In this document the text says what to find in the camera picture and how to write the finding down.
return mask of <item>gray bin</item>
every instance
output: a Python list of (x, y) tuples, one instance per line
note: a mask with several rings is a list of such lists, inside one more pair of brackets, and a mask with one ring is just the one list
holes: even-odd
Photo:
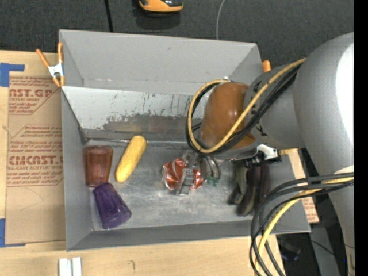
[[(185, 117), (194, 93), (206, 82), (228, 77), (251, 83), (262, 73), (255, 44), (60, 31), (66, 85), (62, 93), (64, 189), (67, 250), (206, 240), (250, 234), (251, 216), (239, 217), (227, 204), (234, 188), (231, 162), (220, 166), (220, 183), (204, 184), (176, 196), (162, 181), (166, 162), (188, 149)], [(195, 121), (204, 113), (206, 97)], [(114, 177), (134, 135), (147, 149), (124, 183)], [(104, 230), (85, 184), (83, 147), (114, 149), (109, 182), (132, 212), (123, 225)], [(294, 179), (288, 158), (272, 167), (273, 185)], [(309, 231), (301, 204), (292, 208), (275, 232)]]

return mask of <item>blue tape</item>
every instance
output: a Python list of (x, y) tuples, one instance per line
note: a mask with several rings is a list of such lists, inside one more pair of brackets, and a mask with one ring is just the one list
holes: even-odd
[(0, 248), (11, 246), (24, 246), (24, 244), (5, 244), (5, 219), (0, 219)]
[(0, 87), (9, 87), (11, 71), (24, 71), (24, 64), (0, 63)]

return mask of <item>brown cup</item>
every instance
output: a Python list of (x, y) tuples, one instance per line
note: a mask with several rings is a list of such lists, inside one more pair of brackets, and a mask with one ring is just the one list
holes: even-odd
[(106, 145), (91, 145), (83, 149), (86, 184), (97, 187), (108, 182), (113, 149)]

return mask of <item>cable bundle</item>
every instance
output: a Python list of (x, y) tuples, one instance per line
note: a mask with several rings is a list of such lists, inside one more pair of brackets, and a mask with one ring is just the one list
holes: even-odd
[[(301, 183), (308, 183), (308, 185), (296, 186)], [(266, 248), (266, 251), (271, 259), (272, 264), (277, 270), (277, 273), (280, 276), (285, 276), (272, 254), (271, 248), (267, 242), (267, 238), (273, 230), (275, 224), (291, 206), (293, 206), (302, 198), (330, 193), (352, 185), (354, 185), (354, 172), (298, 179), (295, 181), (286, 182), (273, 189), (271, 193), (267, 196), (267, 200), (265, 200), (265, 202), (256, 211), (252, 220), (252, 243), (249, 258), (256, 275), (261, 275), (259, 271), (259, 266), (261, 266), (262, 270), (266, 273), (267, 276), (272, 276), (270, 270), (266, 267), (261, 256), (263, 249)], [(268, 212), (266, 216), (264, 216), (263, 213), (265, 211), (265, 206), (268, 203), (275, 200), (276, 198), (299, 191), (301, 192), (294, 197), (286, 199), (280, 204), (276, 205), (270, 212)], [(257, 245), (256, 238), (261, 234), (262, 237), (259, 244)]]
[[(218, 144), (216, 144), (212, 148), (207, 148), (206, 146), (204, 146), (204, 144), (202, 144), (194, 137), (193, 132), (200, 127), (200, 124), (192, 126), (191, 120), (201, 97), (203, 97), (203, 95), (207, 93), (210, 89), (222, 83), (227, 83), (229, 82), (229, 80), (219, 79), (203, 85), (194, 95), (189, 106), (186, 123), (186, 139), (189, 147), (198, 152), (200, 155), (213, 155), (223, 153), (235, 146), (258, 123), (258, 121), (262, 118), (262, 116), (270, 108), (270, 106), (276, 101), (276, 99), (294, 82), (297, 71), (304, 60), (305, 59), (300, 59), (288, 65), (287, 67), (276, 73), (270, 80), (268, 80), (267, 83), (263, 85), (262, 88), (255, 94), (251, 102), (244, 109), (241, 116), (237, 119), (230, 131), (222, 138), (222, 140)], [(270, 94), (262, 102), (259, 109), (253, 114), (247, 125), (243, 129), (235, 133), (239, 125), (244, 121), (246, 115), (251, 111), (260, 96), (267, 89), (270, 88), (272, 83), (274, 83), (279, 78), (281, 78), (281, 80), (276, 85), (274, 85)]]

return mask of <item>purple cup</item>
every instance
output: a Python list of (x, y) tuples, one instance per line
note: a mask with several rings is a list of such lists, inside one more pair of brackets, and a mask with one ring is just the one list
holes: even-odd
[(115, 228), (131, 217), (131, 211), (110, 183), (99, 185), (93, 194), (104, 229)]

